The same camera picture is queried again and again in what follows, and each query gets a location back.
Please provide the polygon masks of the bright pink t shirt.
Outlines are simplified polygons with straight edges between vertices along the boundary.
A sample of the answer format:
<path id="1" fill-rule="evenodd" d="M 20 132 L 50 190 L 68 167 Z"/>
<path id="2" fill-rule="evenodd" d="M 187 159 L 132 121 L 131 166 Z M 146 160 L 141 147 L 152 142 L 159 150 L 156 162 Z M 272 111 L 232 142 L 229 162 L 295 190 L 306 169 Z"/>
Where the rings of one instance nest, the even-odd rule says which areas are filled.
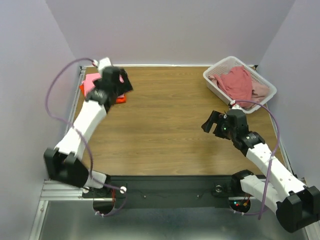
<path id="1" fill-rule="evenodd" d="M 90 73 L 85 76 L 85 79 L 82 81 L 79 86 L 82 94 L 86 97 L 87 94 L 95 87 L 94 81 L 101 78 L 99 73 Z"/>

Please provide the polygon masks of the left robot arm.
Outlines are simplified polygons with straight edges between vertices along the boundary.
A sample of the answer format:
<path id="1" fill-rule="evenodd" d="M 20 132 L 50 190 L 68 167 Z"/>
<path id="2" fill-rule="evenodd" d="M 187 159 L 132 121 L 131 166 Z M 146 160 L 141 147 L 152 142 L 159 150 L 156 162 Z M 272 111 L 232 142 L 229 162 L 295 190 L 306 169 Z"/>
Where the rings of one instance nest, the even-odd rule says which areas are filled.
<path id="1" fill-rule="evenodd" d="M 117 100 L 133 90 L 123 68 L 107 65 L 98 69 L 98 76 L 85 79 L 84 101 L 74 122 L 66 121 L 69 129 L 54 148 L 44 152 L 44 162 L 51 180 L 82 188 L 94 188 L 100 197 L 111 193 L 108 175 L 86 167 L 83 154 L 92 158 L 89 140 Z"/>

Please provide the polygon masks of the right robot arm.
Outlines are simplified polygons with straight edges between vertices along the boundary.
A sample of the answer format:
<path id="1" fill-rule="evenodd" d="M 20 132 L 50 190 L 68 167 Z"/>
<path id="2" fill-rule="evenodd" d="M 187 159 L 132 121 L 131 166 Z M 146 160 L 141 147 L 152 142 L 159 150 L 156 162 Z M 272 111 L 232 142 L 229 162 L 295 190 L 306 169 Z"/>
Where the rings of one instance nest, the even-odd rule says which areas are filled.
<path id="1" fill-rule="evenodd" d="M 233 146 L 266 177 L 262 181 L 249 170 L 233 174 L 230 182 L 233 194 L 246 193 L 264 203 L 289 233 L 320 220 L 320 191 L 315 186 L 307 186 L 286 169 L 265 140 L 249 130 L 242 110 L 213 111 L 201 128 L 209 133 L 213 126 L 216 137 L 232 141 Z"/>

